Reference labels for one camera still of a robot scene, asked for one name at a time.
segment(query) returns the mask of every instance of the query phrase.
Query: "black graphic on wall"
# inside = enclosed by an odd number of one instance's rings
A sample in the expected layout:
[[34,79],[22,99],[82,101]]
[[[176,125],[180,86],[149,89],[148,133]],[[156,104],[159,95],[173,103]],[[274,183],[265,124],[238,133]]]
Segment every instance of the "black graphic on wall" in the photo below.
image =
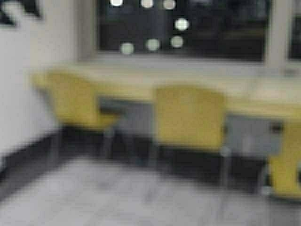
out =
[[41,12],[37,4],[37,0],[0,0],[0,24],[15,26],[16,22],[13,20],[12,15],[4,11],[4,3],[8,1],[19,2],[24,8],[25,13],[32,14],[41,19]]

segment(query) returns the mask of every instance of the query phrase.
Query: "window frame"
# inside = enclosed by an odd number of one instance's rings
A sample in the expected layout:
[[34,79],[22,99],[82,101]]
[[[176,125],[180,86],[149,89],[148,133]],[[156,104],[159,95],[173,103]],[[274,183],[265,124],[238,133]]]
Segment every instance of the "window frame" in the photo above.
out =
[[90,46],[90,50],[86,50],[82,47],[84,50],[81,51],[85,51],[85,56],[87,57],[79,57],[81,59],[106,59],[108,62],[113,62],[116,59],[118,59],[119,62],[134,62],[136,65],[139,65],[140,62],[143,64],[145,59],[148,59],[153,64],[156,64],[157,62],[159,65],[161,65],[161,63],[155,59],[155,57],[159,57],[161,61],[163,58],[166,59],[166,61],[173,61],[174,64],[181,63],[182,67],[186,67],[186,65],[189,67],[189,65],[191,66],[191,64],[197,65],[198,63],[200,65],[199,67],[202,67],[204,66],[204,63],[206,63],[210,64],[212,67],[215,67],[216,65],[226,64],[233,68],[237,68],[236,64],[239,65],[238,68],[247,68],[250,67],[250,65],[255,65],[256,68],[258,67],[264,70],[273,71],[284,71],[286,69],[301,69],[301,64],[299,60],[289,59],[288,57],[288,51],[291,44],[291,31],[293,27],[294,0],[272,0],[272,8],[266,34],[266,46],[264,51],[264,57],[261,62],[252,62],[247,60],[232,60],[228,58],[194,58],[165,55],[157,56],[153,54],[135,54],[132,56],[124,56],[121,53],[112,53],[103,50],[101,51],[98,49],[97,38],[98,35],[101,34],[101,31],[99,31],[97,28],[97,12],[95,10],[97,6],[97,1],[87,0],[84,2],[90,2],[90,5],[92,2],[92,4],[94,5],[93,13],[90,13],[90,15],[87,17],[80,17],[81,24],[83,24],[83,18],[89,20],[90,23],[91,20],[93,21],[92,24],[94,24],[94,26],[90,27],[90,32],[93,35],[90,35],[89,37],[91,43],[93,43],[93,48],[91,48]]

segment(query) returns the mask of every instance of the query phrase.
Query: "chair seat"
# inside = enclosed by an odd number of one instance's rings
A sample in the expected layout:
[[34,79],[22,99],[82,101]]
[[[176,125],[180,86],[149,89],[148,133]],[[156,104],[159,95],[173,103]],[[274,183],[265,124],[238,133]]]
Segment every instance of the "chair seat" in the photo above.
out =
[[119,120],[120,114],[117,113],[102,113],[97,121],[87,121],[78,119],[64,119],[64,125],[80,127],[94,132],[102,132],[106,128],[112,127]]

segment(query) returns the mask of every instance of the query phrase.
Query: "chair leg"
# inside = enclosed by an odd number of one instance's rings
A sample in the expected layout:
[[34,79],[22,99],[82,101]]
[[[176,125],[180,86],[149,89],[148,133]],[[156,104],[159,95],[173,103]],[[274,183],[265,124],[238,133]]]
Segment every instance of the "chair leg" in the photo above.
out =
[[223,147],[221,150],[222,167],[220,171],[220,188],[221,188],[221,203],[217,211],[216,219],[222,220],[227,203],[227,189],[229,186],[230,168],[231,168],[231,150]]
[[135,143],[134,143],[133,137],[129,134],[123,135],[122,137],[123,137],[124,143],[126,145],[126,151],[129,156],[129,162],[136,163],[137,156],[136,156]]
[[111,158],[114,136],[115,130],[113,128],[106,129],[103,132],[103,145],[100,151],[103,153],[105,159]]
[[150,146],[148,166],[154,168],[158,166],[158,144],[156,142]]
[[221,151],[222,155],[222,168],[220,172],[220,185],[221,187],[227,188],[230,179],[230,169],[232,165],[231,150],[224,147]]
[[63,129],[59,129],[56,134],[53,135],[50,141],[50,150],[48,155],[48,163],[51,166],[55,166],[59,162],[60,149],[62,145]]
[[268,164],[266,164],[260,171],[259,175],[258,175],[258,179],[257,179],[257,188],[256,191],[259,195],[262,194],[263,190],[262,190],[262,186],[265,183],[266,180],[266,176],[269,174],[269,166]]

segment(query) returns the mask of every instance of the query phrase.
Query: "gray panel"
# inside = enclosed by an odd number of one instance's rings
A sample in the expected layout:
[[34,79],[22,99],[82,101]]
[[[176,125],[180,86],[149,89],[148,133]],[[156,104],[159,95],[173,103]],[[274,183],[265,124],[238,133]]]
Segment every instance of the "gray panel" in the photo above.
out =
[[150,137],[153,135],[153,105],[135,101],[121,101],[112,98],[101,98],[101,108],[122,112],[116,128],[129,135]]
[[266,157],[280,151],[282,122],[228,115],[225,145],[243,156]]

